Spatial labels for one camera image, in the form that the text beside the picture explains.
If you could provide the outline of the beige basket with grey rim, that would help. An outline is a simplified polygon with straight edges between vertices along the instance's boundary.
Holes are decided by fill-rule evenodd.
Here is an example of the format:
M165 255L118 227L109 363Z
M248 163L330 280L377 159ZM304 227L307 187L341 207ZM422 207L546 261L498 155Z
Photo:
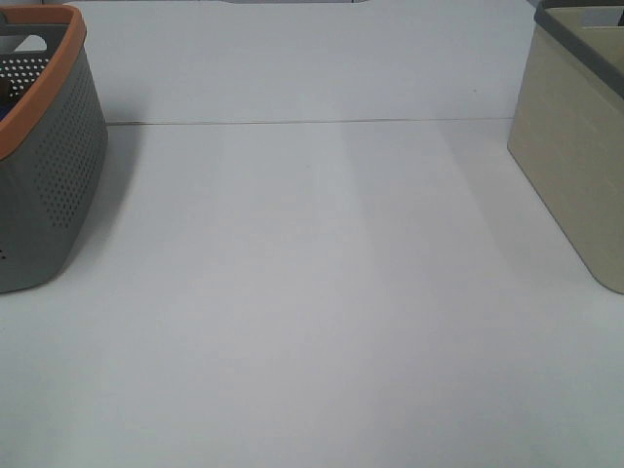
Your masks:
M585 267L623 291L623 24L585 26L620 1L541 1L507 148Z

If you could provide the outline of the grey basket with orange rim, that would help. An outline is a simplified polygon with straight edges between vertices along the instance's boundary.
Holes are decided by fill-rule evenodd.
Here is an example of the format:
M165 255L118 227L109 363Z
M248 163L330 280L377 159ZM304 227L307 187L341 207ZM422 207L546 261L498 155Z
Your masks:
M45 44L1 56L1 291L12 293L49 282L66 263L108 131L77 8L4 6L1 34Z

